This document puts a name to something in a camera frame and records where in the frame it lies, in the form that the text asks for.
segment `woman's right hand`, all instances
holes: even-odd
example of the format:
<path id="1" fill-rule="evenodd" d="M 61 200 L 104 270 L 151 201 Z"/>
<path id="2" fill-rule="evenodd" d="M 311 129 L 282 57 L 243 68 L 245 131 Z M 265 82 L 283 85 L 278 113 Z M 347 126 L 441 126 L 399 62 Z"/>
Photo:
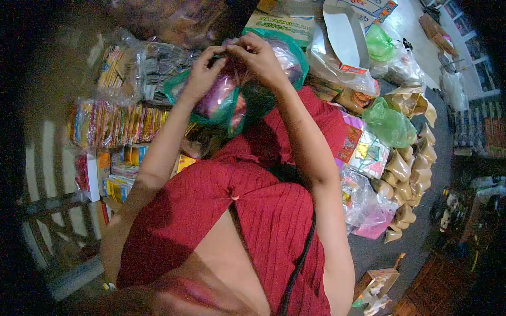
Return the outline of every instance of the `woman's right hand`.
<path id="1" fill-rule="evenodd" d="M 244 60 L 248 69 L 269 89 L 278 90 L 283 86 L 291 86 L 288 77 L 279 66 L 271 45 L 258 35 L 246 33 L 236 45 L 228 46 L 227 52 Z"/>

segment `white paper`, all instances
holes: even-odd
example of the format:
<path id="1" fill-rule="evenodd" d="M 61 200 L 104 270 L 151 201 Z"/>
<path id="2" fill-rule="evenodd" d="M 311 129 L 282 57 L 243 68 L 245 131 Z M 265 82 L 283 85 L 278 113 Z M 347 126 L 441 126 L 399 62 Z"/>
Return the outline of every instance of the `white paper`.
<path id="1" fill-rule="evenodd" d="M 334 11 L 337 0 L 325 0 L 323 19 L 327 26 L 327 36 L 339 60 L 351 67 L 360 67 L 360 56 L 350 20 L 345 13 Z"/>
<path id="2" fill-rule="evenodd" d="M 88 185 L 90 186 L 90 200 L 96 202 L 100 200 L 99 183 L 98 183 L 98 166 L 97 151 L 88 151 Z"/>

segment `green plastic bag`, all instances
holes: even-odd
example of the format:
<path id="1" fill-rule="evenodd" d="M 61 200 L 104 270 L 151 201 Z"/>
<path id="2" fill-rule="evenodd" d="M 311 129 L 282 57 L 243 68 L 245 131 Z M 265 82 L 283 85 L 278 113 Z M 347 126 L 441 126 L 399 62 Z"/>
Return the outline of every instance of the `green plastic bag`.
<path id="1" fill-rule="evenodd" d="M 416 129 L 411 121 L 404 114 L 390 109 L 382 97 L 376 98 L 362 118 L 371 132 L 387 146 L 405 148 L 416 139 Z"/>
<path id="2" fill-rule="evenodd" d="M 381 27 L 372 24 L 365 36 L 367 50 L 371 59 L 387 62 L 395 57 L 394 44 L 392 39 L 383 31 Z"/>
<path id="3" fill-rule="evenodd" d="M 288 44 L 288 49 L 290 49 L 290 52 L 294 54 L 295 57 L 297 57 L 302 69 L 302 77 L 293 83 L 293 87 L 297 91 L 302 89 L 302 85 L 304 84 L 304 80 L 306 80 L 306 76 L 309 71 L 309 63 L 308 60 L 306 59 L 306 55 L 304 55 L 304 52 L 299 47 L 299 45 L 297 45 L 295 40 L 289 35 L 286 35 L 285 33 L 282 33 L 280 31 L 265 30 L 261 28 L 245 27 L 244 30 L 242 30 L 242 35 L 245 35 L 248 32 L 253 32 L 256 35 L 263 38 L 276 38 Z"/>
<path id="4" fill-rule="evenodd" d="M 300 90 L 309 71 L 309 64 L 306 56 L 295 40 L 279 31 L 262 30 L 255 28 L 247 28 L 243 30 L 243 34 L 248 31 L 254 32 L 260 37 L 278 39 L 285 42 L 290 52 L 295 55 L 301 67 L 302 76 L 298 78 L 293 87 Z M 179 94 L 185 85 L 189 71 L 167 80 L 164 84 L 164 92 L 171 104 L 175 104 Z M 241 102 L 246 104 L 246 109 L 238 107 Z M 220 103 L 219 108 L 213 113 L 212 118 L 206 118 L 199 114 L 192 113 L 190 121 L 203 125 L 216 125 L 226 131 L 229 138 L 239 135 L 252 124 L 258 122 L 262 117 L 267 115 L 275 106 L 275 99 L 272 92 L 260 85 L 255 80 L 247 81 L 245 84 L 234 88 Z M 237 122 L 237 117 L 243 116 L 242 120 L 234 126 L 232 121 Z"/>

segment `woman's left hand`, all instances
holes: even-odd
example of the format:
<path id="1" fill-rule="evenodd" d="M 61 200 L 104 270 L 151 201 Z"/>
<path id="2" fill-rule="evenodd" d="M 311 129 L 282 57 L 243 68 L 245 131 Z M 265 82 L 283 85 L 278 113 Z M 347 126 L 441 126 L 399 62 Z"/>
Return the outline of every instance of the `woman's left hand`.
<path id="1" fill-rule="evenodd" d="M 184 97 L 197 103 L 205 96 L 215 82 L 216 77 L 225 66 L 227 58 L 216 60 L 210 68 L 207 67 L 209 61 L 214 55 L 221 55 L 224 52 L 224 46 L 209 46 L 205 49 L 199 59 L 193 63 L 186 87 L 181 95 L 182 98 Z"/>

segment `woman's arm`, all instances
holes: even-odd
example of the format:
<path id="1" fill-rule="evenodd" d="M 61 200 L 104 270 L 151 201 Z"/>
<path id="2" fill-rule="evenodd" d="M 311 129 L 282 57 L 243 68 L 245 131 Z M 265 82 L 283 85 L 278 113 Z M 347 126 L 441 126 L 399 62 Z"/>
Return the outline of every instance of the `woman's arm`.
<path id="1" fill-rule="evenodd" d="M 270 45 L 253 33 L 227 50 L 242 58 L 276 96 L 297 169 L 313 196 L 316 230 L 325 250 L 323 283 L 332 315 L 346 315 L 353 300 L 355 272 L 346 236 L 339 169 L 318 125 L 281 70 Z M 243 47 L 250 47 L 253 54 Z"/>
<path id="2" fill-rule="evenodd" d="M 130 228 L 141 209 L 149 204 L 171 176 L 181 139 L 188 125 L 190 113 L 214 83 L 225 66 L 226 59 L 217 60 L 211 68 L 209 61 L 222 54 L 224 47 L 207 48 L 193 64 L 187 85 L 165 124 L 149 146 L 139 173 L 121 210 L 112 217 L 102 238 L 100 254 L 109 282 L 115 283 L 121 262 L 121 252 Z"/>

